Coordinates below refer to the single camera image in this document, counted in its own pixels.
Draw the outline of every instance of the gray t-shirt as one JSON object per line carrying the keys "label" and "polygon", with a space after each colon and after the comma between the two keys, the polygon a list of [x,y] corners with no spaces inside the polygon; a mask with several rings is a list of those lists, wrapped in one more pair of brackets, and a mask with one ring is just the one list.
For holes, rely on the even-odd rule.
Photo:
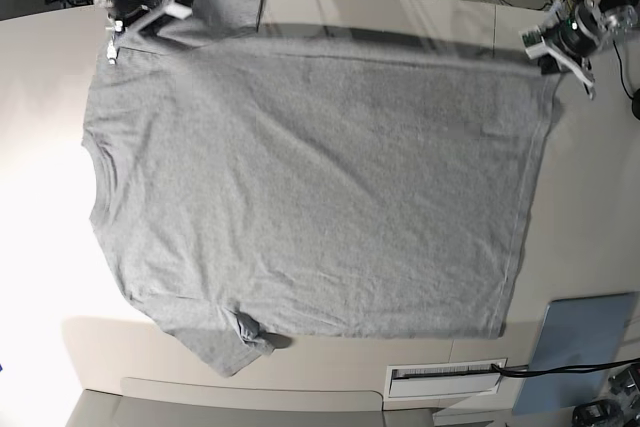
{"label": "gray t-shirt", "polygon": [[91,220],[123,295],[222,375],[263,331],[499,336],[557,79],[260,36],[262,1],[98,60]]}

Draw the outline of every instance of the white table surface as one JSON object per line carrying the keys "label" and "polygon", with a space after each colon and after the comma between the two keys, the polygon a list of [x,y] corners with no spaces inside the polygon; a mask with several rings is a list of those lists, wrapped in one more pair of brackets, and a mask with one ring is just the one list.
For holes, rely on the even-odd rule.
{"label": "white table surface", "polygon": [[[452,0],[267,0],[263,29],[354,26],[521,50],[517,32],[541,13]],[[593,59],[597,97],[566,77],[550,134],[522,270],[498,340],[297,337],[223,379],[120,296],[87,220],[95,179],[79,146],[104,14],[80,8],[0,22],[0,425],[62,425],[82,388],[120,393],[123,377],[214,386],[374,390],[390,364],[531,355],[549,301],[640,289],[640,121],[615,55]],[[640,86],[639,42],[622,48]],[[640,355],[640,323],[618,357]],[[438,415],[509,409],[518,382],[494,396],[385,408]]]}

